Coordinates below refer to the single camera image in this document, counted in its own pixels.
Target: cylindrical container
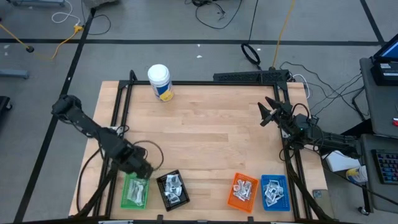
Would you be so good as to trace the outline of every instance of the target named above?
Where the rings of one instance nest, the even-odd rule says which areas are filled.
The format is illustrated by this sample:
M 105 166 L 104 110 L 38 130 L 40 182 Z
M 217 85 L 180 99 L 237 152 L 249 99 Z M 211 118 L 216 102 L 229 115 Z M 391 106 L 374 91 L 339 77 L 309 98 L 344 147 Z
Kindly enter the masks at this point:
M 148 78 L 160 101 L 166 102 L 173 98 L 172 81 L 166 66 L 160 64 L 151 66 L 148 70 Z
M 346 177 L 348 180 L 356 183 L 363 183 L 368 181 L 368 174 L 366 173 L 366 166 L 353 168 L 347 170 Z

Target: orange tray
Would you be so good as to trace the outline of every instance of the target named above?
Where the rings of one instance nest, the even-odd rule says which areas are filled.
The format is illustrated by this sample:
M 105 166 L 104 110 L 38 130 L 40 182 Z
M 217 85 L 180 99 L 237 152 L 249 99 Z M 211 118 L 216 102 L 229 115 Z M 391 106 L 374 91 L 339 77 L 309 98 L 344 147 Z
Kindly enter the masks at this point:
M 243 181 L 250 181 L 252 183 L 250 199 L 244 202 L 233 195 L 234 193 L 233 185 L 237 185 L 239 179 Z M 259 186 L 259 181 L 257 179 L 244 174 L 235 173 L 234 182 L 232 183 L 231 191 L 229 192 L 229 198 L 227 204 L 230 207 L 251 213 L 254 208 L 254 200 L 256 199 L 258 186 Z

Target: black tray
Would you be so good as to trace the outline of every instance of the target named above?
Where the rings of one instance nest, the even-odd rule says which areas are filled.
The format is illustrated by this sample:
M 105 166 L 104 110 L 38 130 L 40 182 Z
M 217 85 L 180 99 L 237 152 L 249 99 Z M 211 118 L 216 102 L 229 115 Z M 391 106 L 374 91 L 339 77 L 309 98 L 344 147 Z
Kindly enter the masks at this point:
M 166 195 L 164 195 L 164 189 L 166 186 L 166 180 L 167 180 L 167 175 L 175 175 L 178 174 L 178 177 L 180 178 L 180 181 L 182 183 L 182 192 L 181 195 L 179 196 L 180 202 L 178 203 L 170 203 L 169 200 L 167 199 Z M 160 194 L 162 196 L 162 200 L 164 203 L 164 207 L 166 208 L 166 211 L 169 212 L 175 208 L 178 208 L 181 205 L 185 205 L 190 201 L 187 189 L 185 188 L 184 181 L 182 180 L 182 176 L 180 174 L 180 171 L 175 170 L 173 172 L 169 172 L 168 174 L 163 175 L 162 177 L 156 178 L 157 185 L 159 186 Z

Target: blue tray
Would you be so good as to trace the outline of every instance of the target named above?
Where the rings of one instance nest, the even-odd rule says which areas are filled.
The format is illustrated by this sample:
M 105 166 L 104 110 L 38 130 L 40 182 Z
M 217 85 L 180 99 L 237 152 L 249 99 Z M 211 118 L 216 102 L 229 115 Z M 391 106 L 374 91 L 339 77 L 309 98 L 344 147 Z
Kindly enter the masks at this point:
M 266 195 L 264 191 L 269 180 L 278 180 L 279 185 L 284 188 L 284 196 L 278 200 L 278 202 L 270 207 L 267 206 Z M 262 194 L 262 205 L 265 211 L 274 212 L 288 212 L 290 211 L 290 200 L 289 200 L 289 190 L 287 188 L 285 175 L 262 175 L 261 176 L 261 194 Z

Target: green tray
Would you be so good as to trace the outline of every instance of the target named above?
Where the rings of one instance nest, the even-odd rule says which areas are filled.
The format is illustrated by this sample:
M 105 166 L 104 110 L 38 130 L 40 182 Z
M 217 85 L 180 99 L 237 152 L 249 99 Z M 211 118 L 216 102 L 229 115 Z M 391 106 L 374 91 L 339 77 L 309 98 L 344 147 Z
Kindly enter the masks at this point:
M 135 204 L 133 201 L 127 199 L 127 192 L 129 190 L 129 185 L 130 185 L 130 180 L 137 179 L 136 174 L 126 174 L 124 177 L 124 185 L 123 185 L 123 194 L 122 194 L 122 200 L 120 203 L 121 208 L 126 208 L 126 209 L 145 209 L 147 205 L 147 197 L 148 197 L 148 190 L 149 190 L 149 181 L 146 180 L 146 186 L 145 186 L 145 196 L 144 196 L 144 204 L 142 206 L 138 206 Z

